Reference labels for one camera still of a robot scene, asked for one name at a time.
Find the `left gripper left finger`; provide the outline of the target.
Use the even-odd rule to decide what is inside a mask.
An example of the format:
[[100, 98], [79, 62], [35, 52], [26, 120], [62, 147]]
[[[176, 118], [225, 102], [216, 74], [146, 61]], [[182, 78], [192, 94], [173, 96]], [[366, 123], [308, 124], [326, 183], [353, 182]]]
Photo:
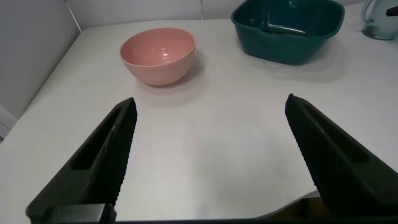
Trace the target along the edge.
[[137, 122], [133, 98], [118, 103], [26, 208], [32, 223], [54, 206], [115, 205]]

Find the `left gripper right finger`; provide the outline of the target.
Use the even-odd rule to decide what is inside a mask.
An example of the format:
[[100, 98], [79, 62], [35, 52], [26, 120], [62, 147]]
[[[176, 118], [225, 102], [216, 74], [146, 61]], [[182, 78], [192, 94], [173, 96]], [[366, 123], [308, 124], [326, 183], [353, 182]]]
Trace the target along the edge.
[[340, 217], [397, 215], [397, 172], [310, 102], [290, 94], [285, 115], [312, 180]]

